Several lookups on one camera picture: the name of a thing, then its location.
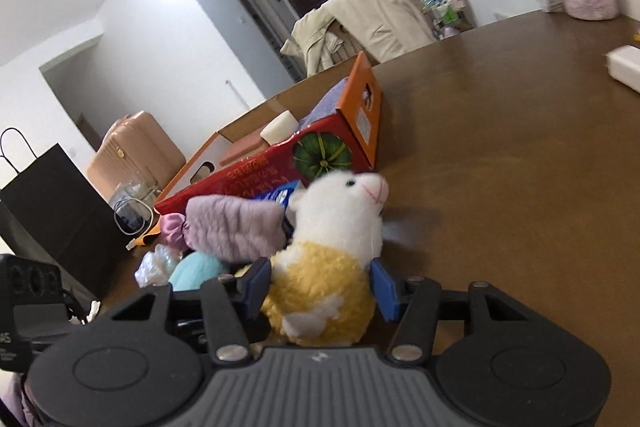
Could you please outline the light blue fluffy cloth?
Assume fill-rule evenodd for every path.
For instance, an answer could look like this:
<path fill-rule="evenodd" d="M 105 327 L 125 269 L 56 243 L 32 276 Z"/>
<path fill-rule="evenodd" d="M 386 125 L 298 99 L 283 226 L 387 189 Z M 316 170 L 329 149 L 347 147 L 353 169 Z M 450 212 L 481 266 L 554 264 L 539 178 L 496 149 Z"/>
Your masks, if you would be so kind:
<path fill-rule="evenodd" d="M 229 273 L 226 262 L 199 251 L 183 258 L 169 277 L 173 291 L 198 291 L 203 283 Z"/>

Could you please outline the lavender fluffy headband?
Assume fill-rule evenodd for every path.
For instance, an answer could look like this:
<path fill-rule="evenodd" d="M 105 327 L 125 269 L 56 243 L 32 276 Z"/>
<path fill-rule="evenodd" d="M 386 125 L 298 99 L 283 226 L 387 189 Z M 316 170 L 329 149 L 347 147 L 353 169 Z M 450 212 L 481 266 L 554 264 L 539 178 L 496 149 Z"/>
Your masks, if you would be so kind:
<path fill-rule="evenodd" d="M 270 200 L 226 195 L 193 197 L 183 236 L 194 251 L 229 265 L 270 257 L 286 245 L 284 208 Z"/>

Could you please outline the iridescent clear plastic bag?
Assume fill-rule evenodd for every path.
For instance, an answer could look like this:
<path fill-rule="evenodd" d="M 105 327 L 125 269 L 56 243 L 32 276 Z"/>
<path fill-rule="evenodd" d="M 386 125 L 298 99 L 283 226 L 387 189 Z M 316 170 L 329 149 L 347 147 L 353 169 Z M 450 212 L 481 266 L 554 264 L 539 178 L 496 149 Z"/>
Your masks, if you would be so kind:
<path fill-rule="evenodd" d="M 182 252 L 164 244 L 157 244 L 142 258 L 134 279 L 140 288 L 166 285 L 182 260 Z"/>

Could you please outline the pink satin scrunchie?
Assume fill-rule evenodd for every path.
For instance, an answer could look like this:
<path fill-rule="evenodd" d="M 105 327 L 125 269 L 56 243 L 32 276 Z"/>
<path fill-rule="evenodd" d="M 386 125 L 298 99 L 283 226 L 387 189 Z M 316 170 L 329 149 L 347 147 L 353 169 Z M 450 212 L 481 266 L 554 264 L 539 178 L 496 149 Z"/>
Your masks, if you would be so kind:
<path fill-rule="evenodd" d="M 177 251 L 186 251 L 186 239 L 184 238 L 184 226 L 186 225 L 186 217 L 182 213 L 172 212 L 160 217 L 160 238 L 163 243 Z"/>

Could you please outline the yellow white plush toy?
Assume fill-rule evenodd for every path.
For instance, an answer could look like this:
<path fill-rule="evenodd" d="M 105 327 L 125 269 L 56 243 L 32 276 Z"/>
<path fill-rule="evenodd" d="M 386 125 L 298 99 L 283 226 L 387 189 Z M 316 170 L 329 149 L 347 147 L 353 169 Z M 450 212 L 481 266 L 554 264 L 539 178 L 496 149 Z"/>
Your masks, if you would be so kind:
<path fill-rule="evenodd" d="M 374 172 L 334 171 L 290 202 L 291 243 L 270 258 L 262 304 L 272 331 L 302 347 L 348 347 L 373 317 L 371 262 L 383 249 L 388 183 Z"/>

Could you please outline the blue white tissue pack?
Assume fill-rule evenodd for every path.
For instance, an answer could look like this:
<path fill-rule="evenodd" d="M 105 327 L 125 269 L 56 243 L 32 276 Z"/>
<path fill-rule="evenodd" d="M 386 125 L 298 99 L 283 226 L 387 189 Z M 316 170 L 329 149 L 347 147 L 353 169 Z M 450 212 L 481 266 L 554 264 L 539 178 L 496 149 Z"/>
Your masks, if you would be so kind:
<path fill-rule="evenodd" d="M 292 181 L 282 184 L 271 191 L 258 194 L 253 200 L 265 200 L 266 202 L 276 202 L 284 209 L 282 228 L 285 236 L 290 239 L 295 229 L 295 210 L 291 207 L 292 200 L 296 199 L 305 190 L 302 181 Z"/>

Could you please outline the white round sponge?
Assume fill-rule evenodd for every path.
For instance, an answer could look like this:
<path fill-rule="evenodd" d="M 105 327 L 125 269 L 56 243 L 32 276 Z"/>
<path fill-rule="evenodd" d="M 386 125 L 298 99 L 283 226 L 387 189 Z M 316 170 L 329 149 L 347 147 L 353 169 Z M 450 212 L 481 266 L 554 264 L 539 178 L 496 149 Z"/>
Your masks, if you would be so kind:
<path fill-rule="evenodd" d="M 298 127 L 298 120 L 289 110 L 285 110 L 266 124 L 259 135 L 268 145 L 276 145 L 290 139 Z"/>

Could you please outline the red orange cardboard box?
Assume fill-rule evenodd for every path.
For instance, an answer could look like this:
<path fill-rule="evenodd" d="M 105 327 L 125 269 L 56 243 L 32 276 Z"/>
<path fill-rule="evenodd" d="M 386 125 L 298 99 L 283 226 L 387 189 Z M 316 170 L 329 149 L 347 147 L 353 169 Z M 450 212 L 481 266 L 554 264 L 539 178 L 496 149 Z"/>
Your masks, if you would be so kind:
<path fill-rule="evenodd" d="M 293 131 L 228 166 L 232 146 L 288 112 L 310 115 L 329 91 L 343 90 L 328 116 Z M 155 203 L 161 215 L 183 212 L 195 196 L 222 194 L 253 198 L 291 182 L 309 183 L 331 170 L 367 172 L 375 168 L 382 90 L 364 52 L 297 83 L 215 132 L 174 176 Z"/>

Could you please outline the purple knitted pouch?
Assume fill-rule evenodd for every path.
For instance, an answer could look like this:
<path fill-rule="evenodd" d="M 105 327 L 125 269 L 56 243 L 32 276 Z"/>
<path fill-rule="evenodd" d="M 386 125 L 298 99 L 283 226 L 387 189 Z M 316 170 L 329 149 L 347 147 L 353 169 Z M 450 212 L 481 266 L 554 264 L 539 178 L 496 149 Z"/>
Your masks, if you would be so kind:
<path fill-rule="evenodd" d="M 348 78 L 345 77 L 326 92 L 326 94 L 322 96 L 322 99 L 311 109 L 309 114 L 299 121 L 298 131 L 302 131 L 314 122 L 335 114 L 336 106 L 341 100 L 347 83 Z"/>

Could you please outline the black paper shopping bag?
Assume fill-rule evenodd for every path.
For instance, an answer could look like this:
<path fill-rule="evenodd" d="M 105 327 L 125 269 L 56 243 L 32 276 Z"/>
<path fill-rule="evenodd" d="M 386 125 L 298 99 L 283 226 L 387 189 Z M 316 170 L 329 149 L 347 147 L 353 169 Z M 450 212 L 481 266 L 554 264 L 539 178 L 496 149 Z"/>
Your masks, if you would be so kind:
<path fill-rule="evenodd" d="M 1 237 L 17 256 L 57 265 L 67 288 L 105 298 L 128 239 L 112 208 L 53 145 L 1 190 Z"/>

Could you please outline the clear glass jar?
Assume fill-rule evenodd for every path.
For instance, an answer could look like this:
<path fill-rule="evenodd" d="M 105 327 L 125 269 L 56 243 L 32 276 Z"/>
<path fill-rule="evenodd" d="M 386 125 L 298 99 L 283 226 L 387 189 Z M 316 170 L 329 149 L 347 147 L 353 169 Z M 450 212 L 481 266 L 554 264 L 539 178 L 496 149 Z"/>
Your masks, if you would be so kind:
<path fill-rule="evenodd" d="M 149 231 L 155 221 L 154 204 L 160 189 L 141 181 L 119 184 L 108 205 L 119 230 L 127 236 L 140 236 Z"/>

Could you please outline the pink hard-shell suitcase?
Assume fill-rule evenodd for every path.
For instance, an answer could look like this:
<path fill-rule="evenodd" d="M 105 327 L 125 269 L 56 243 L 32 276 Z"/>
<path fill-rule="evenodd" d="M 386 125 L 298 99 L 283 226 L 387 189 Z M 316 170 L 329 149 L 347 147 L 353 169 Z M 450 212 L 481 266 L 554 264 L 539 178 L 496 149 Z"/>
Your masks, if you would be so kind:
<path fill-rule="evenodd" d="M 105 199 L 129 182 L 160 190 L 186 165 L 186 158 L 157 120 L 146 112 L 120 118 L 107 130 L 86 169 Z"/>

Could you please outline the beige coat on chair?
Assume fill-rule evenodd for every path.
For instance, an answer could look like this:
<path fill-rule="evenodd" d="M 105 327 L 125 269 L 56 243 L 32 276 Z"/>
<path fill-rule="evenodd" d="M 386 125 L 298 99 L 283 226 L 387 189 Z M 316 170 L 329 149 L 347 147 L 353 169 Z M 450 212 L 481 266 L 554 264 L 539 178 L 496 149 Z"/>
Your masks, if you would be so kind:
<path fill-rule="evenodd" d="M 296 20 L 280 53 L 313 76 L 353 46 L 384 63 L 435 41 L 421 0 L 329 0 Z"/>

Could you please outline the white charger adapter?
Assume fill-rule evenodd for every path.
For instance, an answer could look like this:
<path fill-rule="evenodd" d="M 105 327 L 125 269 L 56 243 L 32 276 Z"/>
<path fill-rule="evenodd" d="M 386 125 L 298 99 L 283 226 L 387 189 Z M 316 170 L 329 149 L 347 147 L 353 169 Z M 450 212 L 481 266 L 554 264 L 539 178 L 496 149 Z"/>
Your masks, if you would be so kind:
<path fill-rule="evenodd" d="M 621 46 L 606 54 L 608 75 L 624 86 L 640 92 L 640 50 L 635 46 Z"/>

